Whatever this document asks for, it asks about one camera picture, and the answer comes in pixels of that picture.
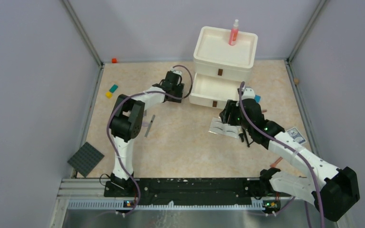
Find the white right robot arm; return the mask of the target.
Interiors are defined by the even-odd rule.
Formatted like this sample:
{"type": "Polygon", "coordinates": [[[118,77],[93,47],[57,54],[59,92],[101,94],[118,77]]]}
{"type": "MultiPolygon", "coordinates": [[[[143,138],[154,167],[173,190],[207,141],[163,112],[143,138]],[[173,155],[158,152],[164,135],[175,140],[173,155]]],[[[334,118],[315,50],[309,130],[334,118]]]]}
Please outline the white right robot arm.
{"type": "Polygon", "coordinates": [[[300,145],[282,126],[265,119],[254,99],[228,100],[219,116],[222,123],[241,127],[254,143],[277,154],[302,173],[295,176],[279,168],[262,170],[259,188],[264,195],[287,193],[313,204],[324,218],[334,222],[360,200],[353,169],[332,165],[300,145]]]}

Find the white drawer organizer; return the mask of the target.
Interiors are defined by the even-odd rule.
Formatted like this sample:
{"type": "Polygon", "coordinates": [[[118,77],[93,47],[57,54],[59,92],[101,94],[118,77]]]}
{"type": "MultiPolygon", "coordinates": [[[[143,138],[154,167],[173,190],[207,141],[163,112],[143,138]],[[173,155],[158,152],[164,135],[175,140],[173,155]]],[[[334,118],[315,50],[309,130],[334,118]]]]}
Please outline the white drawer organizer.
{"type": "Polygon", "coordinates": [[[190,103],[223,109],[228,100],[238,100],[241,82],[251,77],[258,36],[240,31],[232,46],[230,34],[229,29],[202,27],[193,53],[190,103]]]}

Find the pink spray bottle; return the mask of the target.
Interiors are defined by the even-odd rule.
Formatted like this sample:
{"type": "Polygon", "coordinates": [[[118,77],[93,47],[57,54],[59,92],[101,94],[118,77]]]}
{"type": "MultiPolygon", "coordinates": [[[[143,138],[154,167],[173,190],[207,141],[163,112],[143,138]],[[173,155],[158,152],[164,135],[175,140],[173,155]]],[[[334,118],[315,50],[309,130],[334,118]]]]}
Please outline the pink spray bottle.
{"type": "Polygon", "coordinates": [[[236,44],[238,32],[239,32],[239,20],[235,19],[235,21],[233,23],[233,27],[231,29],[230,38],[229,38],[230,46],[234,46],[236,44]]]}

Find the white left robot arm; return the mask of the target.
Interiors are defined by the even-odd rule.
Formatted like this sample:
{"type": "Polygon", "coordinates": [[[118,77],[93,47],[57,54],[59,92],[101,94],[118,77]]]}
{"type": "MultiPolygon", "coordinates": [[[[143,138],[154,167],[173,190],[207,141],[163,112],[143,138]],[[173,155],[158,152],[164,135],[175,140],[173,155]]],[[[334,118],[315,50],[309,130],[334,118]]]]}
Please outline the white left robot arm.
{"type": "Polygon", "coordinates": [[[166,73],[165,79],[149,89],[130,96],[121,94],[117,98],[107,127],[115,149],[115,165],[110,180],[121,196],[133,192],[133,183],[130,181],[134,173],[133,147],[141,131],[145,111],[166,101],[180,103],[183,89],[182,71],[172,69],[166,73]]]}

